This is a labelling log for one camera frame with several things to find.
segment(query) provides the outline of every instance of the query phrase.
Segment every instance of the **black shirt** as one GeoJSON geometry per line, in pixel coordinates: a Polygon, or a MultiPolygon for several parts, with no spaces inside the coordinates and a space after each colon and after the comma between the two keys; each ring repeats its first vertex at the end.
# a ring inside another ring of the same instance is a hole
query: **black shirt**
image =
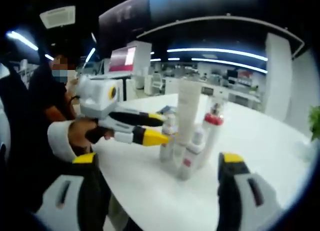
{"type": "Polygon", "coordinates": [[[50,121],[44,111],[55,106],[67,120],[72,119],[65,100],[65,84],[54,79],[52,71],[47,63],[40,65],[33,71],[29,81],[29,95],[31,106],[35,114],[41,117],[41,123],[47,129],[50,121]]]}
{"type": "Polygon", "coordinates": [[[5,191],[8,192],[5,201],[14,211],[13,214],[18,213],[16,207],[22,206],[35,212],[42,203],[45,190],[57,177],[65,174],[71,164],[54,156],[48,143],[47,130],[38,125],[39,116],[31,109],[26,86],[10,63],[1,59],[0,63],[10,73],[0,78],[0,98],[10,124],[11,138],[11,149],[4,170],[5,191]]]}

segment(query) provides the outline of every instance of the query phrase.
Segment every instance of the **face mask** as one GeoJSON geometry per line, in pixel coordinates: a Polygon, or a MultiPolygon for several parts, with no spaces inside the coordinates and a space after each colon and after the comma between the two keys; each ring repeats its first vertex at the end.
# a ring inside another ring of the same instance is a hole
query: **face mask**
{"type": "Polygon", "coordinates": [[[60,83],[68,82],[68,70],[52,70],[52,76],[60,83]]]}

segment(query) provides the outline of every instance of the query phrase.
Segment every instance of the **green plant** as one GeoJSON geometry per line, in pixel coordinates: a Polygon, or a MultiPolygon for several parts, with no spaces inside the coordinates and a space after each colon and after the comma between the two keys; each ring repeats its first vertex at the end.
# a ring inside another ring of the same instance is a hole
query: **green plant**
{"type": "Polygon", "coordinates": [[[312,132],[311,141],[320,139],[320,106],[310,108],[309,123],[312,132]]]}

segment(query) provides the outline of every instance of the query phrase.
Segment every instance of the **white tube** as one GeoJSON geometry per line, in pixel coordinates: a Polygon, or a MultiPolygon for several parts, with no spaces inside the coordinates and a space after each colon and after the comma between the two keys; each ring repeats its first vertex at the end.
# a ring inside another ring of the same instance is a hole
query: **white tube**
{"type": "Polygon", "coordinates": [[[186,146],[194,130],[194,122],[198,111],[201,95],[201,83],[183,80],[179,81],[178,93],[178,134],[177,142],[186,146]]]}
{"type": "Polygon", "coordinates": [[[202,127],[198,127],[193,133],[192,140],[185,149],[182,165],[178,170],[177,176],[179,179],[190,179],[193,172],[197,169],[201,152],[205,146],[204,134],[205,132],[202,127]]]}

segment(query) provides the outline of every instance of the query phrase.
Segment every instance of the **red bottle cap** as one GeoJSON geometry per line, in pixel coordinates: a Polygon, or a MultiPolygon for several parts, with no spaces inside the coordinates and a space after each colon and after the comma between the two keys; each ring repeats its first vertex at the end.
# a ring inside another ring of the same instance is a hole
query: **red bottle cap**
{"type": "Polygon", "coordinates": [[[221,117],[213,115],[211,113],[207,113],[204,116],[204,120],[206,122],[208,122],[209,124],[217,125],[217,126],[220,126],[220,125],[222,125],[224,123],[224,120],[221,117]]]}

